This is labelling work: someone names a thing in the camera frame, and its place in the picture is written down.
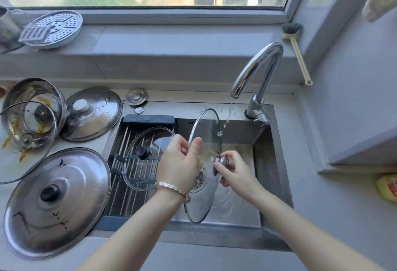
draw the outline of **faucet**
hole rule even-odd
[[[258,124],[260,127],[268,126],[271,123],[269,116],[263,110],[263,96],[270,86],[271,79],[273,78],[275,71],[280,64],[283,52],[283,45],[278,42],[270,43],[269,45],[263,47],[244,67],[230,91],[230,96],[232,98],[239,98],[251,77],[265,62],[270,59],[259,90],[251,98],[248,108],[244,113],[245,117],[253,119],[254,123]]]

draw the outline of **forearm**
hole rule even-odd
[[[310,271],[384,270],[260,189],[250,199]]]
[[[159,189],[78,270],[139,270],[182,200],[172,190]]]

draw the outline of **person's left hand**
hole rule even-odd
[[[186,139],[176,134],[161,157],[157,169],[157,181],[175,185],[188,194],[195,186],[199,174],[197,164],[201,142],[201,138],[197,137],[189,147]]]

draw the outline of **hand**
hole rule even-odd
[[[252,174],[249,166],[236,151],[226,151],[221,154],[222,157],[232,158],[233,162],[229,164],[229,169],[219,162],[215,162],[216,170],[222,175],[220,183],[224,187],[231,186],[243,199],[251,202],[252,196],[259,190],[263,189],[262,185]]]
[[[161,157],[157,181],[175,185],[188,194],[195,186],[199,174],[197,163],[201,142],[201,138],[195,138],[189,147],[186,139],[176,134]]]

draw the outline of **brush handle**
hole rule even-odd
[[[297,56],[300,70],[302,71],[302,75],[305,79],[305,83],[306,83],[306,85],[310,86],[313,84],[313,81],[310,78],[309,72],[307,71],[306,64],[305,64],[305,61],[303,60],[302,53],[300,53],[300,49],[299,49],[296,37],[294,36],[294,37],[291,37],[290,39],[291,39],[292,48],[294,49],[295,55]]]

